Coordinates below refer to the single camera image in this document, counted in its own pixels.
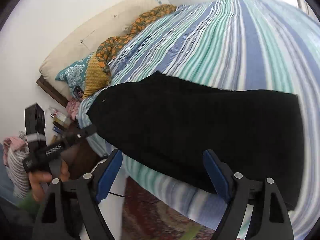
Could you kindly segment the person's left hand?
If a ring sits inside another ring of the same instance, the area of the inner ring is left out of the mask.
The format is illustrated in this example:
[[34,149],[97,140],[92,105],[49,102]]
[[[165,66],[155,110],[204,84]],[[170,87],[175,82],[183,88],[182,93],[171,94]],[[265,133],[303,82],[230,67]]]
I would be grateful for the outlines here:
[[[68,165],[64,160],[62,160],[59,179],[61,181],[67,181],[69,179],[69,176],[70,173],[68,170]],[[28,173],[28,177],[31,185],[32,197],[35,201],[41,202],[45,197],[45,191],[42,185],[51,183],[53,179],[52,175],[49,172],[35,171]]]

